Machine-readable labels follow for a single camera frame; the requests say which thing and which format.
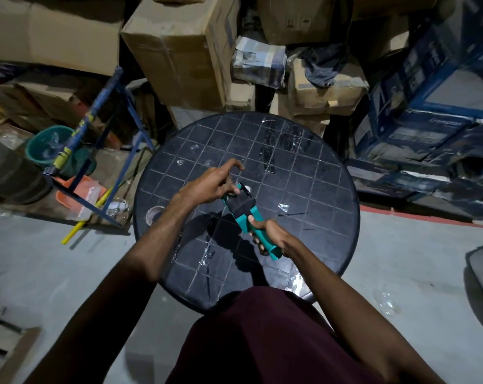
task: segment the gray floor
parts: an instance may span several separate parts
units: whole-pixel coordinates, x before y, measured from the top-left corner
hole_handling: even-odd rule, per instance
[[[378,307],[448,383],[483,384],[483,295],[466,269],[483,228],[362,213],[357,251],[344,279]],[[0,215],[0,302],[5,319],[42,326],[15,382],[21,383],[72,314],[134,243],[89,231],[62,246],[66,225]],[[157,287],[107,384],[164,382],[198,314]]]

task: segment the yellow stick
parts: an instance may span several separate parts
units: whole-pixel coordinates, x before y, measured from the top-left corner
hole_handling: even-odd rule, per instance
[[[108,191],[106,191],[106,193],[103,194],[103,196],[101,198],[99,198],[99,200],[95,203],[95,206],[96,207],[99,207],[101,205],[104,204],[104,202],[106,202],[106,199],[108,198],[108,196],[110,195],[110,193],[112,192],[113,190],[113,187],[108,189]],[[67,243],[69,242],[69,240],[71,238],[74,237],[74,235],[78,232],[78,230],[80,230],[81,228],[83,228],[83,225],[85,225],[87,221],[79,221],[73,228],[72,230],[69,232],[68,235],[65,236],[65,238],[62,240],[62,245],[67,245]]]

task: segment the orange dustpan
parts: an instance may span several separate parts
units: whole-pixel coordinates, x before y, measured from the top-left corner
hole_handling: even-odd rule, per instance
[[[71,186],[71,183],[72,181],[74,180],[75,177],[72,177],[71,179],[69,180],[63,180],[61,178],[55,178],[60,184],[64,185],[65,187],[69,188],[69,186]],[[87,195],[90,191],[90,186],[93,182],[96,182],[95,180],[89,178],[88,176],[83,176],[83,178],[81,179],[81,181],[78,183],[78,186],[76,186],[76,189],[74,190],[74,192],[79,195],[81,198],[83,199],[87,199]],[[99,193],[99,198],[103,196],[103,194],[106,192],[106,188],[104,188],[103,186],[101,186],[101,192]],[[55,198],[57,199],[57,201],[59,203],[61,203],[62,205],[64,205],[65,207],[67,207],[68,209],[76,209],[76,208],[80,208],[81,205],[76,202],[75,200],[73,200],[71,197],[68,197],[67,195],[65,195],[64,193],[62,193],[61,191],[57,191],[56,195],[55,195]]]

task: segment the table top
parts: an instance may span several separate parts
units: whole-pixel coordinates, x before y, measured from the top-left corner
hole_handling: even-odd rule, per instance
[[[233,168],[231,176],[251,188],[262,216],[275,218],[341,275],[359,236],[359,201],[353,181],[319,136],[277,115],[212,115],[165,142],[149,161],[136,190],[136,239],[149,228],[149,209],[166,206],[187,182],[230,158],[244,163],[245,171]],[[314,302],[293,262],[261,256],[222,200],[201,205],[188,217],[161,285],[199,312],[229,292],[253,285],[290,290]]]

